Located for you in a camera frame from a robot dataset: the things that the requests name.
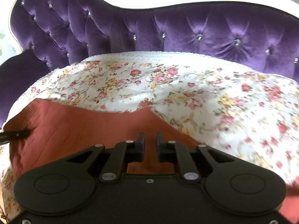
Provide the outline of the floral quilted bedspread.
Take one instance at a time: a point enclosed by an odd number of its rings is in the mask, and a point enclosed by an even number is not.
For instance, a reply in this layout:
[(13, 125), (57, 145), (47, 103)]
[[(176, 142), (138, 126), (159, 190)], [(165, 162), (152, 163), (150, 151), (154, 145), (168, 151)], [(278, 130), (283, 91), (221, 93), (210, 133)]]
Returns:
[(9, 117), (34, 99), (103, 112), (150, 109), (298, 188), (298, 83), (282, 75), (191, 53), (98, 55), (37, 79)]

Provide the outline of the rust red pants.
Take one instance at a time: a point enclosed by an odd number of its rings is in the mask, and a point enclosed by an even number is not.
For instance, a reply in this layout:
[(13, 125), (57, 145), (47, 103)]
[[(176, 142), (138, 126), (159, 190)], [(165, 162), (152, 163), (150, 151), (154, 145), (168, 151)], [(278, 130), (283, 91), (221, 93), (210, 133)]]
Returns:
[[(235, 160), (229, 164), (234, 178), (212, 174), (183, 182), (172, 163), (158, 161), (156, 134), (190, 149), (207, 144), (150, 109), (95, 112), (34, 100), (4, 126), (4, 131), (19, 130), (30, 135), (9, 143), (13, 194), (21, 208), (12, 223), (298, 223), (298, 188), (223, 150)], [(128, 164), (117, 182), (101, 182), (66, 162), (94, 145), (113, 148), (139, 133), (145, 134), (144, 160)]]

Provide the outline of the purple tufted velvet headboard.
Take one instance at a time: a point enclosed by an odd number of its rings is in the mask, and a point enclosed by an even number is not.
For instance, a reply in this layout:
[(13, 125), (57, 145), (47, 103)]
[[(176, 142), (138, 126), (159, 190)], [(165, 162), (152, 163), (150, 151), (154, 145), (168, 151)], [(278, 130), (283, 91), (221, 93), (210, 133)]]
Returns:
[(298, 80), (291, 0), (1, 0), (17, 55), (1, 65), (1, 122), (35, 81), (99, 54), (193, 52)]

